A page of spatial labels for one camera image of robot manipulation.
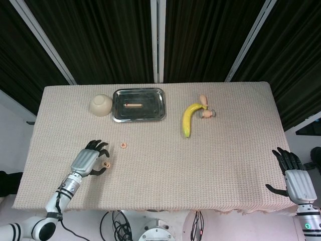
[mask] textured tablecloth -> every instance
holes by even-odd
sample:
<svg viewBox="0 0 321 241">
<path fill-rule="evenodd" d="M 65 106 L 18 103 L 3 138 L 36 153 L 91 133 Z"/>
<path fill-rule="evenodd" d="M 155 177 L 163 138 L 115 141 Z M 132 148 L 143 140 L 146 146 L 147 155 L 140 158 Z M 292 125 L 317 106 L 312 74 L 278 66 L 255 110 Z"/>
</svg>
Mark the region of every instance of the textured tablecloth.
<svg viewBox="0 0 321 241">
<path fill-rule="evenodd" d="M 160 122 L 116 123 L 96 117 L 90 100 L 121 88 L 164 90 Z M 205 94 L 214 118 L 192 118 L 190 138 L 182 116 Z M 86 177 L 69 209 L 217 209 L 276 211 L 293 203 L 267 190 L 284 189 L 271 150 L 288 150 L 270 86 L 265 82 L 46 87 L 14 208 L 43 209 L 90 140 L 109 143 L 112 167 Z M 127 143 L 122 149 L 120 144 Z"/>
</svg>

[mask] yellow banana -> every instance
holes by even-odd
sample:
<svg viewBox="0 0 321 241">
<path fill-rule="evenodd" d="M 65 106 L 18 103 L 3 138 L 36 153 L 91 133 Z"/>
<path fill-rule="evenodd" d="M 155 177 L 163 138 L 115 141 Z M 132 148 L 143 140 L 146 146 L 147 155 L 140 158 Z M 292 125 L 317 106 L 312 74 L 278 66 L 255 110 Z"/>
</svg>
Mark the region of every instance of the yellow banana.
<svg viewBox="0 0 321 241">
<path fill-rule="evenodd" d="M 203 108 L 207 109 L 207 106 L 202 104 L 191 104 L 184 112 L 183 115 L 183 132 L 185 137 L 189 137 L 191 134 L 191 117 L 192 114 L 197 111 L 198 109 Z"/>
</svg>

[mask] black curtain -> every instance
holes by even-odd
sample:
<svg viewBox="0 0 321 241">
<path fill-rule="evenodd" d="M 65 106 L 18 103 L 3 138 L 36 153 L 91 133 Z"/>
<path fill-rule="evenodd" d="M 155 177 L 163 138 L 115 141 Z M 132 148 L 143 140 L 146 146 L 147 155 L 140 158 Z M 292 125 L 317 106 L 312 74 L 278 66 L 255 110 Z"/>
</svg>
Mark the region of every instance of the black curtain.
<svg viewBox="0 0 321 241">
<path fill-rule="evenodd" d="M 78 84 L 153 83 L 149 0 L 26 3 Z"/>
<path fill-rule="evenodd" d="M 164 82 L 223 82 L 264 2 L 167 1 Z"/>
<path fill-rule="evenodd" d="M 319 112 L 321 1 L 277 1 L 232 81 L 269 82 L 285 130 Z"/>
<path fill-rule="evenodd" d="M 44 88 L 68 83 L 9 1 L 0 23 L 0 89 L 37 114 Z"/>
</svg>

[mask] robotic hand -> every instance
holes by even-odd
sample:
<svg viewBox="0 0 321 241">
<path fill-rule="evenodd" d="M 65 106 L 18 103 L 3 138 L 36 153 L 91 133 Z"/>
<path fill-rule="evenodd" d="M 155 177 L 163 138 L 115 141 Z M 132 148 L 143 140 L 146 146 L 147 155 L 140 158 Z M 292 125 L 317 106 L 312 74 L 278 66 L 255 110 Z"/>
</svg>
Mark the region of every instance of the robotic hand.
<svg viewBox="0 0 321 241">
<path fill-rule="evenodd" d="M 308 172 L 302 165 L 299 157 L 288 151 L 277 148 L 273 154 L 279 161 L 280 168 L 284 175 L 286 190 L 265 186 L 273 193 L 289 197 L 292 202 L 298 205 L 296 214 L 299 218 L 306 241 L 321 240 L 321 216 L 318 208 L 313 207 L 316 201 L 316 193 Z"/>
<path fill-rule="evenodd" d="M 91 141 L 82 149 L 71 165 L 69 174 L 58 187 L 46 205 L 46 217 L 31 217 L 21 223 L 11 223 L 0 227 L 0 239 L 3 241 L 20 241 L 23 238 L 46 241 L 52 237 L 58 221 L 62 221 L 62 213 L 78 190 L 83 177 L 88 175 L 99 176 L 106 171 L 93 170 L 99 156 L 109 157 L 107 150 L 102 149 L 108 143 Z"/>
</svg>

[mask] metal tray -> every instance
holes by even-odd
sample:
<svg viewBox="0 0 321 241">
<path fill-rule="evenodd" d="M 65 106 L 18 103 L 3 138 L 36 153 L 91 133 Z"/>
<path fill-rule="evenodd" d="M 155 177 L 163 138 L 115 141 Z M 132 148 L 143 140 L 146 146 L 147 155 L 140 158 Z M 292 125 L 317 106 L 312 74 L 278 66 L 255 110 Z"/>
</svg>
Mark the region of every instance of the metal tray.
<svg viewBox="0 0 321 241">
<path fill-rule="evenodd" d="M 141 104 L 125 107 L 124 104 Z M 165 93 L 160 88 L 119 89 L 112 100 L 112 117 L 116 122 L 150 122 L 166 115 Z"/>
</svg>

